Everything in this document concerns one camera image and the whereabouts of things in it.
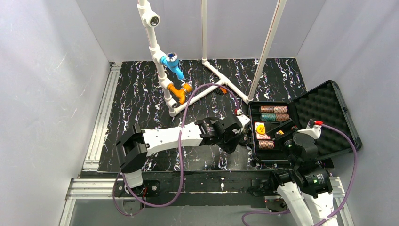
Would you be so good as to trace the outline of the black poker carrying case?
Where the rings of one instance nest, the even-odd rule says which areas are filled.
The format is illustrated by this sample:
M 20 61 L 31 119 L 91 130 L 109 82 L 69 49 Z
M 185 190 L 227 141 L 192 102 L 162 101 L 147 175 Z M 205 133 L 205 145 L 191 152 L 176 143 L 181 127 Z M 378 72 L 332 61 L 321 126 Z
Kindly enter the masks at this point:
M 356 151 L 362 148 L 340 87 L 332 80 L 289 102 L 252 101 L 248 110 L 252 165 L 288 164 L 288 141 L 300 132 L 315 140 L 309 151 L 301 147 L 294 151 L 301 158 L 321 161 L 352 151 L 342 135 L 324 125 L 348 136 Z

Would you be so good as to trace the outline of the red black chip stack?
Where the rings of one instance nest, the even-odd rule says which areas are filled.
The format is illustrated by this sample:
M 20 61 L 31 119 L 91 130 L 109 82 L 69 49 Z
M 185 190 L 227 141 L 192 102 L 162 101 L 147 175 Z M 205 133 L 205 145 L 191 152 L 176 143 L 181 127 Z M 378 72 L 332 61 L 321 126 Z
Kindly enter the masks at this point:
M 275 118 L 276 121 L 286 121 L 290 119 L 290 115 L 287 113 L 276 113 Z
M 259 112 L 260 113 L 273 113 L 274 112 L 274 107 L 272 107 L 272 106 L 260 106 L 259 107 Z
M 273 106 L 271 109 L 272 113 L 288 113 L 287 106 Z

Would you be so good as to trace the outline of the orange white chip stack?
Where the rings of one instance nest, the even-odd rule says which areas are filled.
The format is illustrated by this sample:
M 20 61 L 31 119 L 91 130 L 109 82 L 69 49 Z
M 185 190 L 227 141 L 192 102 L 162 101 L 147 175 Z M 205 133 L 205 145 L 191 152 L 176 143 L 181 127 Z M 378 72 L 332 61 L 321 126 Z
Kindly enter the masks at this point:
M 273 141 L 270 141 L 270 140 L 259 140 L 258 141 L 258 148 L 261 150 L 273 149 L 274 147 L 275 147 L 275 144 Z

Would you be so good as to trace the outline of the green blue chip stack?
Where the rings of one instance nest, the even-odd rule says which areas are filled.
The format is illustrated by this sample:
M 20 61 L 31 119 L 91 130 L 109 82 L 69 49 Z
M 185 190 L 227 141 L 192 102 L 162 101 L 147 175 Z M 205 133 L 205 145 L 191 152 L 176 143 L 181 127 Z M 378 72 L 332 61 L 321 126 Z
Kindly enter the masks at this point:
M 275 113 L 262 113 L 260 118 L 262 121 L 277 121 Z

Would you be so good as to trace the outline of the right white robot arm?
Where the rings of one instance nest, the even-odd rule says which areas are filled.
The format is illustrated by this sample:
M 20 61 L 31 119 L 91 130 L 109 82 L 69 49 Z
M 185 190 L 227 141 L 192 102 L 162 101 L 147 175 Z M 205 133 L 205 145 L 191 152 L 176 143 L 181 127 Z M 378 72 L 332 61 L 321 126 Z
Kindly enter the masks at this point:
M 333 187 L 329 173 L 317 162 L 316 139 L 321 135 L 320 121 L 309 121 L 299 129 L 288 119 L 267 135 L 288 155 L 290 168 L 270 174 L 269 185 L 281 196 L 299 226 L 336 226 Z

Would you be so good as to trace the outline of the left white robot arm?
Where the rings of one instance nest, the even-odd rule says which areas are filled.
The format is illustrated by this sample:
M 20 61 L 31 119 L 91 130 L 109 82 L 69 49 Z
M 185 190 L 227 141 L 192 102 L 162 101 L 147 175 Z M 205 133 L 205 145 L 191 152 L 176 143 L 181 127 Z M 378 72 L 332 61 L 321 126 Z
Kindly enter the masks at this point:
M 230 116 L 224 119 L 207 117 L 191 122 L 183 127 L 168 129 L 142 129 L 135 124 L 116 142 L 115 147 L 120 163 L 120 171 L 127 179 L 130 188 L 143 184 L 142 167 L 148 156 L 181 146 L 219 146 L 231 154 L 243 139 L 243 130 L 250 124 L 245 115 Z

